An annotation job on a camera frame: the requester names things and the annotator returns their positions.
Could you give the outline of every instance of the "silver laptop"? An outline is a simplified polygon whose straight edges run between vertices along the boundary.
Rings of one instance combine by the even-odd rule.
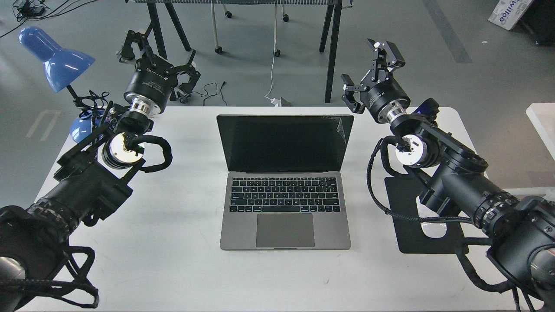
[[[224,250],[349,249],[339,170],[352,115],[219,115]]]

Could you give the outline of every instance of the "gray floor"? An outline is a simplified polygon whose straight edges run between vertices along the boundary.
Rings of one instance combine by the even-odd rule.
[[[0,4],[2,34],[17,25],[11,3]],[[46,1],[52,8],[60,3]],[[555,49],[535,47],[520,27],[507,31],[488,22],[496,3],[355,0],[353,8],[343,10],[329,104],[324,103],[329,49],[318,52],[325,7],[287,6],[290,22],[278,19],[281,57],[275,60],[270,97],[283,97],[294,106],[343,105],[339,74],[348,73],[358,81],[366,73],[370,65],[366,38],[395,42],[407,62],[396,78],[413,104],[434,97],[441,105],[456,108],[479,155],[490,163],[488,175],[494,183],[502,188],[555,186],[555,162],[525,114],[531,103],[555,102]],[[175,5],[197,50],[195,62],[202,77],[196,90],[203,92],[207,83],[226,81],[223,93],[229,105],[270,105],[264,95],[270,88],[273,6],[228,8],[232,19],[225,18],[217,6],[220,45],[226,51],[217,55],[210,6]],[[183,50],[163,6],[159,13],[168,59],[174,65],[184,64],[189,53]],[[63,47],[96,59],[72,83],[79,95],[86,95],[89,89],[109,91],[110,99],[123,104],[122,94],[133,67],[118,63],[115,53],[127,30],[144,30],[148,23],[146,5],[106,0],[60,17],[28,21],[25,26],[39,26]],[[69,93],[52,92],[41,63],[17,37],[18,31],[14,31],[0,39],[0,207],[26,207],[34,201],[78,114]],[[202,103],[203,98],[196,94],[187,105]],[[217,96],[206,105],[224,103]],[[30,133],[41,113],[44,117]],[[369,142],[369,152],[374,144]]]

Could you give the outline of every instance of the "computer mouse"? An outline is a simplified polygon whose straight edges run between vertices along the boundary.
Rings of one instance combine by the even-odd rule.
[[[422,205],[418,196],[416,197],[416,208],[418,210],[418,216],[421,218],[439,217],[437,213]],[[445,223],[423,222],[420,223],[420,227],[422,228],[424,235],[429,238],[442,238],[447,233],[447,224]]]

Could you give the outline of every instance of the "white box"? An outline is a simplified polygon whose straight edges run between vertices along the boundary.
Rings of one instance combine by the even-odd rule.
[[[488,21],[510,31],[533,0],[499,0]]]

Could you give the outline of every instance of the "white cable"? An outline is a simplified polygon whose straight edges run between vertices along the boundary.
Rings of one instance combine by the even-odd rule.
[[[276,42],[278,41],[278,5],[274,4],[274,57],[272,58],[272,69],[270,71],[270,80],[271,80],[271,86],[270,86],[270,90],[268,91],[268,93],[266,93],[266,95],[264,96],[265,98],[267,98],[268,100],[272,101],[271,98],[268,97],[268,94],[270,94],[270,92],[272,92],[272,89],[274,87],[274,62],[276,60]]]

